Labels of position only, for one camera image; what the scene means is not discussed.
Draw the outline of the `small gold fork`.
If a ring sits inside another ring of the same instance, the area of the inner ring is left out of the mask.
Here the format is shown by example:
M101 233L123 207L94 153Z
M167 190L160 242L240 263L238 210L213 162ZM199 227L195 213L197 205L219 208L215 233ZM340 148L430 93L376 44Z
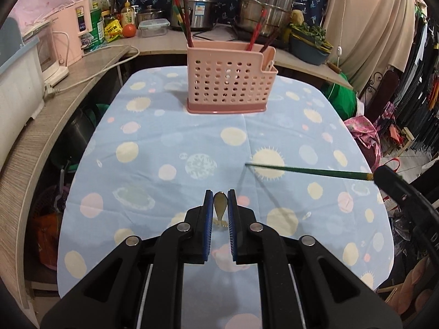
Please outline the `small gold fork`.
M217 226L227 227L228 222L223 219L226 209L228 207L228 198L225 193L217 192L213 196L213 208L215 211L215 218L213 223Z

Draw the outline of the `pink perforated utensil holder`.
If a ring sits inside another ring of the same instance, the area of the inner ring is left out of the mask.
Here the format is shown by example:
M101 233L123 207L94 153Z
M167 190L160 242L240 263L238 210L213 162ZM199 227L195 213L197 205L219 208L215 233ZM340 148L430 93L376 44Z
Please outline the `pink perforated utensil holder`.
M187 111L263 112L278 75L276 49L246 42L196 40L187 47Z

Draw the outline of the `red green yellow chopstick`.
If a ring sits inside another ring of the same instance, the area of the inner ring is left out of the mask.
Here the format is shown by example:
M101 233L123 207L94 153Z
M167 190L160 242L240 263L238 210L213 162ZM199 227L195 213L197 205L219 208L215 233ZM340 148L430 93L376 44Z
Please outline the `red green yellow chopstick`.
M180 28L182 29L186 37L187 45L192 48L193 40L190 32L190 25L188 25L187 14L183 11L180 0L173 0L173 12L174 15L177 17Z

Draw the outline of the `pink floral cloth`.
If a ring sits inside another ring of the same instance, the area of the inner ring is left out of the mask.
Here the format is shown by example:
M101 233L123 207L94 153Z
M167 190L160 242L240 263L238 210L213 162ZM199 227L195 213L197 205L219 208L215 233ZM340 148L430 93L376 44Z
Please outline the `pink floral cloth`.
M372 172L379 167L382 157L380 139L371 121L361 115L345 120L344 124L363 153Z

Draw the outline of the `green plastic bag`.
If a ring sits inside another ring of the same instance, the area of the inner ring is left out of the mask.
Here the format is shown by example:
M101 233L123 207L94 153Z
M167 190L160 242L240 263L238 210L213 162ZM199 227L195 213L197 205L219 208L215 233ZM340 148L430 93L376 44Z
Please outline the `green plastic bag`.
M357 101L354 91L338 84L325 83L322 93L343 121L356 115Z

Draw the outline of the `black induction cooktop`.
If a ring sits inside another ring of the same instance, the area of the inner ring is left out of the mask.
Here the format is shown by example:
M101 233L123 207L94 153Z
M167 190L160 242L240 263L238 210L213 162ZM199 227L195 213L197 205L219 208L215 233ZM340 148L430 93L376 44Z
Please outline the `black induction cooktop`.
M232 23L231 26L232 26L232 28L233 28L234 32L236 33L237 38L239 40L246 41L246 42L249 42L251 40L252 32L248 32L247 30L239 27L235 21ZM257 37L255 43L260 44L260 45L264 45L268 40L269 40L268 36L264 36L262 33L260 33L259 37ZM271 46L273 46L275 48L280 48L280 49L286 50L288 48L288 43L283 42L280 38L280 34L278 34L276 36L276 39L274 39L272 41Z

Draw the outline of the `blue basin with greens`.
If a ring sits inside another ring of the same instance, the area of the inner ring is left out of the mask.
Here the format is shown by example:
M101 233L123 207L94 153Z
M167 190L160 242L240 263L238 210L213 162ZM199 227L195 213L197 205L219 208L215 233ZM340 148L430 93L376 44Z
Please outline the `blue basin with greens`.
M326 30L318 25L289 24L288 51L303 62L314 66L324 64L333 50L326 40Z

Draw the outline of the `clear food container green lid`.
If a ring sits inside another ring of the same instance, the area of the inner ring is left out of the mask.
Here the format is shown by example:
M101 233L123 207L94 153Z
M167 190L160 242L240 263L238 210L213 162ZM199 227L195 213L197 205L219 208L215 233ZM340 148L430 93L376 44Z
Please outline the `clear food container green lid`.
M141 38L162 36L167 33L170 22L167 19L143 20L138 25L138 32Z

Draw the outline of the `red tomato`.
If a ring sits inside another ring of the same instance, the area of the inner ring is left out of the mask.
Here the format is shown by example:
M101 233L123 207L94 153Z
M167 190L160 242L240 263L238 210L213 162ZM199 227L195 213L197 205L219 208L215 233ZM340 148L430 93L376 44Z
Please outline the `red tomato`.
M127 24L122 29L122 35L124 38L132 38L136 35L137 29L133 24Z

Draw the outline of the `yellow snack packet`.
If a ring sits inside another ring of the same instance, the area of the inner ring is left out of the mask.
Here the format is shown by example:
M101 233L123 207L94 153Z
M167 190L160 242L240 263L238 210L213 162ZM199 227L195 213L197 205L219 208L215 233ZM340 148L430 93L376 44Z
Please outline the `yellow snack packet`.
M105 28L104 28L104 38L107 43L111 43L118 38L122 37L122 27L120 22L115 19L112 20Z

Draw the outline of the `small lidded steel pot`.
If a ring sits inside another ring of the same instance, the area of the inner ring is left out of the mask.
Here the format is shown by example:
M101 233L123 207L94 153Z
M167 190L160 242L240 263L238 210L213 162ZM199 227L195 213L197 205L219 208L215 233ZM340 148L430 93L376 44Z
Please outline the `small lidded steel pot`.
M140 25L141 22L153 19L161 19L163 10L154 8L152 5L146 6L143 10L136 12L136 25Z

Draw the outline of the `silver rice cooker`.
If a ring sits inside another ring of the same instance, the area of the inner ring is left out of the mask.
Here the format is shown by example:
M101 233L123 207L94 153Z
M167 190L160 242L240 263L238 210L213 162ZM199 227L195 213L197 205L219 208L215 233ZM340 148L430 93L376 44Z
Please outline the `silver rice cooker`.
M188 0L192 31L211 30L216 19L217 0Z

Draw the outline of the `yellow oil bottle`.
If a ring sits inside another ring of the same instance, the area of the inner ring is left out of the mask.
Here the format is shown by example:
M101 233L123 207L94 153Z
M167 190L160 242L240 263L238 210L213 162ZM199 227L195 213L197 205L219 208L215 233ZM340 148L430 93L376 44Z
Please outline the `yellow oil bottle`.
M134 25L136 21L136 13L131 5L130 0L125 0L124 6L120 11L120 24L121 27L126 27L127 25Z

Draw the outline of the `stacked steel steamer pot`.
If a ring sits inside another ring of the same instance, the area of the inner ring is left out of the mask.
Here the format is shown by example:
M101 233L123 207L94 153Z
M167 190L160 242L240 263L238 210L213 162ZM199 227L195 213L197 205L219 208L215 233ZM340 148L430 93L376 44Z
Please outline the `stacked steel steamer pot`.
M252 32L257 26L263 11L266 12L260 35L268 37L280 27L285 27L295 0L239 0L236 24L239 28Z

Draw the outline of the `white dish rack box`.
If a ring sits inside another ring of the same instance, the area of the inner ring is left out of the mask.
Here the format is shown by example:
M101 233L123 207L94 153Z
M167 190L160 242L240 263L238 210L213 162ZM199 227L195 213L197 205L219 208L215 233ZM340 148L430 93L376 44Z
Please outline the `white dish rack box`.
M44 106L38 43L37 37L23 42L16 20L6 18L1 27L1 163L27 121L36 118Z

